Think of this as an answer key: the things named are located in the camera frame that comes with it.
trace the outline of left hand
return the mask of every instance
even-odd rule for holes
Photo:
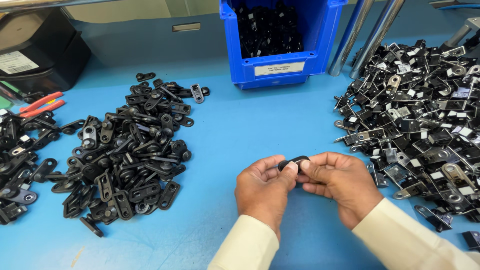
[[[280,223],[287,206],[287,194],[295,187],[298,166],[290,162],[280,172],[273,168],[283,155],[256,161],[237,176],[235,198],[239,215],[248,215],[267,224],[280,241]]]

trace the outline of red handle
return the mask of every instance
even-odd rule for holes
[[[65,104],[65,101],[63,100],[57,100],[55,102],[53,102],[52,104],[48,105],[48,106],[45,106],[41,109],[38,109],[38,110],[34,110],[34,111],[30,111],[30,112],[26,112],[26,113],[22,113],[20,114],[20,116],[22,117],[25,117],[25,118],[28,118],[28,117],[32,117],[32,116],[36,116],[37,114],[43,112],[43,111],[46,111],[46,110],[54,110],[60,106],[62,106],[63,104]]]
[[[52,101],[56,98],[59,98],[63,96],[63,93],[62,92],[55,92],[53,94],[50,94],[48,96],[45,96],[37,101],[35,101],[34,103],[30,104],[30,106],[27,106],[27,107],[22,107],[20,108],[20,112],[24,112],[24,111],[33,111],[39,107],[41,107],[42,105],[44,105],[45,103],[49,102],[49,101]]]

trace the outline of blue plastic bin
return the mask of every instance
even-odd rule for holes
[[[303,36],[304,51],[247,59],[241,57],[237,15],[232,10],[241,2],[245,2],[248,8],[264,6],[271,9],[275,8],[277,1],[220,0],[220,18],[225,21],[234,84],[241,89],[296,84],[304,83],[310,75],[325,73],[340,13],[348,0],[284,0],[287,6],[293,5],[297,10],[297,29]]]

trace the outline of bin label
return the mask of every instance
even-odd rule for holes
[[[7,74],[23,72],[37,67],[37,64],[19,51],[0,55],[0,69]]]
[[[305,62],[295,62],[278,65],[259,66],[255,67],[255,76],[303,71],[304,65]]]

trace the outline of blue workbench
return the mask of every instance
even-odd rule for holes
[[[364,43],[384,2],[375,3],[353,51]],[[353,5],[343,10],[336,45]],[[414,44],[427,40],[439,46],[478,11],[437,11],[425,0],[409,0],[385,42]],[[199,31],[171,32],[171,26],[201,22]],[[192,105],[195,125],[181,127],[174,139],[183,139],[193,156],[187,170],[175,178],[180,192],[168,211],[136,215],[129,221],[99,224],[98,238],[78,219],[64,219],[62,201],[53,183],[33,183],[38,200],[17,221],[0,228],[1,269],[205,269],[237,218],[233,190],[237,174],[253,161],[273,154],[287,158],[324,151],[348,153],[333,141],[345,131],[333,122],[333,95],[340,96],[351,82],[348,67],[339,77],[312,76],[302,85],[242,91],[231,84],[223,21],[217,14],[188,18],[136,20],[110,24],[73,22],[93,56],[77,85],[62,97],[66,105],[55,110],[58,125],[94,115],[103,119],[125,104],[124,96],[136,84],[138,72],[155,72],[157,78],[181,86],[199,83],[211,95]],[[80,145],[75,135],[61,135],[38,151],[40,160],[56,158],[65,172],[71,150]],[[382,193],[389,199],[396,188]],[[393,200],[407,214],[417,216],[422,199]],[[441,236],[467,250],[460,233],[478,231],[477,223],[455,217],[453,230]],[[294,189],[281,225],[282,241],[272,269],[383,269],[381,263],[340,222],[336,202]]]

